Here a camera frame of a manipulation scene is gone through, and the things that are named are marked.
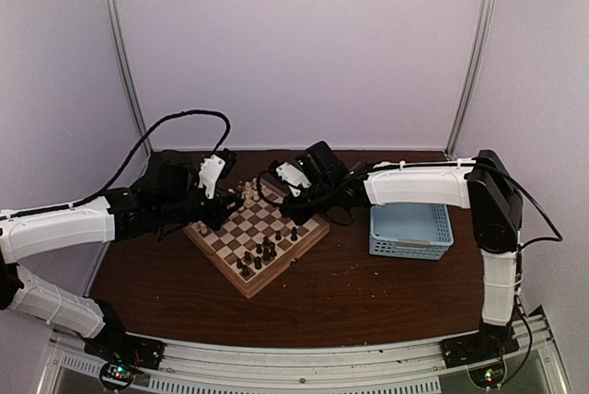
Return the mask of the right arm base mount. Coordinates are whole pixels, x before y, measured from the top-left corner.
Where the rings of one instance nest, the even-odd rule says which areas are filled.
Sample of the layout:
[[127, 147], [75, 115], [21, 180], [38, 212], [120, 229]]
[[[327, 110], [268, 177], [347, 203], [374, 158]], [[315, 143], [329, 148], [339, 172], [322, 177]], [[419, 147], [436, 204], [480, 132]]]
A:
[[440, 342], [440, 347], [446, 368], [497, 360], [502, 355], [520, 349], [515, 338], [500, 340], [481, 332], [444, 339]]

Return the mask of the light blue plastic basket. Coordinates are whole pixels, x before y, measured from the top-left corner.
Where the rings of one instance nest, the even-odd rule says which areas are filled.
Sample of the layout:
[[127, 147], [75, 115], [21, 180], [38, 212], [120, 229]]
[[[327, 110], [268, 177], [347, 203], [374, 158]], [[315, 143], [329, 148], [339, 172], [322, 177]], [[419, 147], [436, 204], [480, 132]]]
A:
[[373, 256], [439, 261], [453, 244], [445, 205], [391, 203], [370, 209], [369, 253]]

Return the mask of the wooden chess board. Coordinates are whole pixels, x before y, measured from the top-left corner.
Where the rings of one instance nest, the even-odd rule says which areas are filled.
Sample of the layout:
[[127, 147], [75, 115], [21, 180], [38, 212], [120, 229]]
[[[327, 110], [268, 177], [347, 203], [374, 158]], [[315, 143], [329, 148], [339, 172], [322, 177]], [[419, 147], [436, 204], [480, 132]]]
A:
[[[257, 184], [255, 180], [252, 181], [257, 190], [262, 190], [264, 196], [270, 200], [278, 202], [283, 197], [283, 193], [269, 182], [263, 180]], [[186, 227], [184, 233], [241, 295], [252, 298], [317, 245], [329, 233], [330, 224], [315, 216], [298, 226], [292, 220], [282, 217], [278, 208], [266, 203], [260, 196], [254, 204], [248, 204], [247, 208], [243, 214], [246, 220], [240, 226], [225, 225], [227, 228], [232, 227], [232, 231], [219, 230], [202, 236], [195, 230], [195, 223]], [[298, 240], [295, 242], [290, 240], [293, 226], [297, 227], [298, 232]], [[275, 240], [276, 230], [282, 231], [283, 237], [280, 241]], [[268, 237], [276, 246], [277, 257], [271, 256], [269, 261], [264, 261], [262, 254], [258, 255], [256, 252], [257, 245], [262, 245], [264, 237]], [[246, 251], [251, 253], [252, 262], [245, 260]], [[260, 270], [254, 268], [256, 257], [261, 257]], [[241, 259], [244, 266], [250, 268], [248, 277], [244, 277], [242, 270], [237, 268], [237, 259]]]

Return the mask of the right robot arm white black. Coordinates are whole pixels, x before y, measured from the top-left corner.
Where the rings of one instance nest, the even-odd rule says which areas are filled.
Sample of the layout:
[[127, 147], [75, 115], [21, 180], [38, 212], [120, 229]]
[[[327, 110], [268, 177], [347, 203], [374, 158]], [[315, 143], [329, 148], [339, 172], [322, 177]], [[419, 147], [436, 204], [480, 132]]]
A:
[[294, 162], [278, 162], [271, 173], [289, 189], [279, 205], [281, 213], [298, 225], [334, 209], [367, 208], [384, 226], [391, 225], [394, 208], [439, 206], [469, 213], [483, 266], [479, 332], [471, 348], [484, 359], [507, 343], [524, 250], [563, 240], [539, 202], [492, 150], [456, 160], [361, 161], [349, 167], [319, 141]]

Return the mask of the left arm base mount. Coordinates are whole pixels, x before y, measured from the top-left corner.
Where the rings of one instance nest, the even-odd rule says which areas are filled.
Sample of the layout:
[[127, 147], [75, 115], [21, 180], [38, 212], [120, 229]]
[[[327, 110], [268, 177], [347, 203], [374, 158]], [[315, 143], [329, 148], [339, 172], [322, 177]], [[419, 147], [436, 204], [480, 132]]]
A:
[[165, 344], [161, 341], [125, 337], [122, 344], [105, 344], [100, 341], [84, 339], [84, 351], [95, 355], [107, 363], [123, 364], [132, 368], [157, 370], [160, 367]]

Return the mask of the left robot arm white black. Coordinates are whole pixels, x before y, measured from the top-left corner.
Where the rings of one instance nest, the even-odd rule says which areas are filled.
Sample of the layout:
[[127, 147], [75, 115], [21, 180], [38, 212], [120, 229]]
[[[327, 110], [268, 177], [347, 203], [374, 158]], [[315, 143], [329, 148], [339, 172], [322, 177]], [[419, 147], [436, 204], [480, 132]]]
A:
[[114, 308], [76, 296], [19, 265], [29, 256], [89, 243], [163, 238], [193, 223], [216, 230], [242, 205], [218, 188], [237, 162], [224, 149], [194, 166], [187, 153], [154, 152], [142, 177], [128, 188], [107, 187], [94, 197], [39, 209], [1, 213], [1, 308], [21, 311], [72, 330], [107, 361], [138, 352]]

